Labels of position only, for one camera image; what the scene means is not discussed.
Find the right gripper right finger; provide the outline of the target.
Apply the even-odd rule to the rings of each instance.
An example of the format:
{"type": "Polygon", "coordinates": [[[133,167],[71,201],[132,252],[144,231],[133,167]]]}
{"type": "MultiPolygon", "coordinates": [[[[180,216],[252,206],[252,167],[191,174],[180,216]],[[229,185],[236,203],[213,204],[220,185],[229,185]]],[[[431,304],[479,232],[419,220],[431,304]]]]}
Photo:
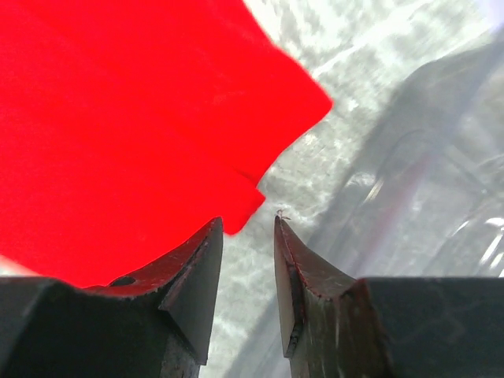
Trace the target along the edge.
{"type": "Polygon", "coordinates": [[[293,377],[500,377],[503,281],[354,279],[281,217],[274,261],[283,355],[293,377]]]}

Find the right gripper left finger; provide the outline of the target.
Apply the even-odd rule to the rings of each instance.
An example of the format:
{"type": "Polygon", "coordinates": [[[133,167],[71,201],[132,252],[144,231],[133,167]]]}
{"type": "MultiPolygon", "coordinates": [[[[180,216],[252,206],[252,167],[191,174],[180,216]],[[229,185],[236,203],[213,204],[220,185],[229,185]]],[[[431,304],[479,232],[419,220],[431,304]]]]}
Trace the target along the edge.
{"type": "Polygon", "coordinates": [[[2,376],[198,376],[208,360],[222,252],[215,218],[107,286],[2,277],[2,376]]]}

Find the red t shirt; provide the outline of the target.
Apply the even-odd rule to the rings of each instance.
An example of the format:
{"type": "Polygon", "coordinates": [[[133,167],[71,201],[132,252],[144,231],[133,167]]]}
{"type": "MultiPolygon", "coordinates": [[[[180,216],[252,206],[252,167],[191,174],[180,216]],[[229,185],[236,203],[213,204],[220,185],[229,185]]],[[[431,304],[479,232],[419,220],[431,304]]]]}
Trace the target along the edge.
{"type": "Polygon", "coordinates": [[[1,253],[87,287],[234,235],[331,108],[241,1],[4,1],[1,253]]]}

